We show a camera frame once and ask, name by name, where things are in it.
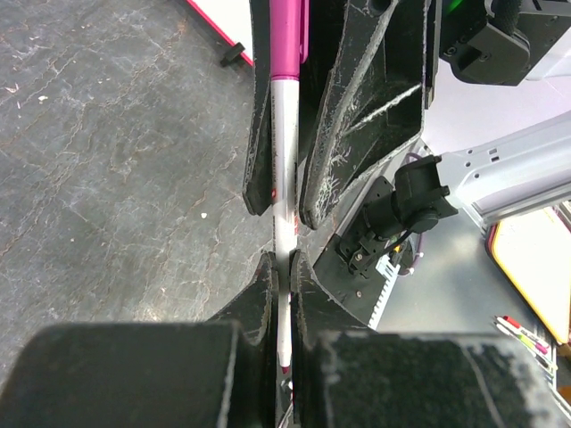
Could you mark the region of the pink framed whiteboard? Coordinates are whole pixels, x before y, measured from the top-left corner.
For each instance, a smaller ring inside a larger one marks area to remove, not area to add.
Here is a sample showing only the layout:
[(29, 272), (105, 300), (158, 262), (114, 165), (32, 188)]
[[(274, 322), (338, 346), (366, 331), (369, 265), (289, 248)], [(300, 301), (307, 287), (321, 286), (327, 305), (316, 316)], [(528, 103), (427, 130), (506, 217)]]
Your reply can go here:
[(240, 57), (253, 66), (251, 8), (248, 0), (188, 0), (187, 3), (233, 48), (240, 45)]

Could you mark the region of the magenta whiteboard marker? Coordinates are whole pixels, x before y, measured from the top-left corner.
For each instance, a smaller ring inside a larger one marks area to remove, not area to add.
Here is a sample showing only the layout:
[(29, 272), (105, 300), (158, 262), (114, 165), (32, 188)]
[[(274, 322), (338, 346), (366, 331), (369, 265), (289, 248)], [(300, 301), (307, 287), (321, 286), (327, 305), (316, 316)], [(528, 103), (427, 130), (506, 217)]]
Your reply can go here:
[(277, 356), (283, 372), (292, 363), (290, 263), (297, 249), (297, 157), (301, 65), (309, 54), (310, 3), (271, 1), (270, 113), (272, 149), (273, 243), (279, 291)]

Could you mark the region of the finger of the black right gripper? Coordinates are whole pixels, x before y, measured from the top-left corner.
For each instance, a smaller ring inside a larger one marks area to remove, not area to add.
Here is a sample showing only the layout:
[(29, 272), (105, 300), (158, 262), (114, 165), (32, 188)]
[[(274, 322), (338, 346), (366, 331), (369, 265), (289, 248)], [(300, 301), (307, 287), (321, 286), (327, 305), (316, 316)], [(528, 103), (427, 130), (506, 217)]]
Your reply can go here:
[(420, 134), (422, 2), (316, 2), (301, 88), (317, 114), (299, 213), (318, 229), (355, 181)]
[(253, 106), (243, 198), (251, 215), (261, 216), (271, 204), (269, 1), (250, 2), (253, 46)]

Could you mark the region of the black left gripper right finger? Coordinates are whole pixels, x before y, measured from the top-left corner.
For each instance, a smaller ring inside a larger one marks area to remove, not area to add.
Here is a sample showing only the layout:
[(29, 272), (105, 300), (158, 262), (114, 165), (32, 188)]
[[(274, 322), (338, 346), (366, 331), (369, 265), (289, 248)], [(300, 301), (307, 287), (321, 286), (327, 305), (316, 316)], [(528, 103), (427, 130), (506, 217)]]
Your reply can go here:
[(506, 337), (382, 334), (291, 264), (294, 417), (303, 427), (564, 427), (542, 370)]

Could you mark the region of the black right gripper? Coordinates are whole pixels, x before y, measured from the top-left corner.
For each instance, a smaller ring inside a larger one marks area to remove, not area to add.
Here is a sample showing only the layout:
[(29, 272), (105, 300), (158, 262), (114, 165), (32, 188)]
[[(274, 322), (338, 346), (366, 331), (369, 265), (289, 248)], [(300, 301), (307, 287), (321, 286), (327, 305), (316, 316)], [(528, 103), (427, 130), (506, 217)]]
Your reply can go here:
[(570, 75), (568, 1), (429, 1), (426, 84), (439, 61), (467, 84), (517, 86)]

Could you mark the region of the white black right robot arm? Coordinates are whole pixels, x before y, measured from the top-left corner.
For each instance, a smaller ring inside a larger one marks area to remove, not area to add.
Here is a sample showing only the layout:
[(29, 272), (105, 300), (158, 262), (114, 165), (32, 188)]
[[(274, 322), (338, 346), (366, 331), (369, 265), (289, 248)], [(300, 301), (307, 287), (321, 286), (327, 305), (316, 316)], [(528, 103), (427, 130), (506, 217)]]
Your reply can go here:
[[(543, 78), (570, 29), (567, 1), (253, 1), (254, 103), (244, 173), (273, 215), (287, 275), (297, 227), (318, 228), (354, 183), (416, 141), (439, 62), (474, 86)], [(362, 235), (421, 233), (462, 206), (570, 168), (570, 118), (405, 166), (365, 205)]]

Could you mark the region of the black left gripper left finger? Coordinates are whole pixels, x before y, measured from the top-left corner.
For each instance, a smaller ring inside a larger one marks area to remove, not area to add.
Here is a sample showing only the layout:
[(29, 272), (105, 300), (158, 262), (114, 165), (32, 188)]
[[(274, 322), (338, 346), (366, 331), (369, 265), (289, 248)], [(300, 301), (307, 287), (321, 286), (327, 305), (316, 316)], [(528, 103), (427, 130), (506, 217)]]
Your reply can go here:
[(277, 268), (196, 323), (59, 324), (23, 348), (1, 394), (4, 427), (271, 427)]

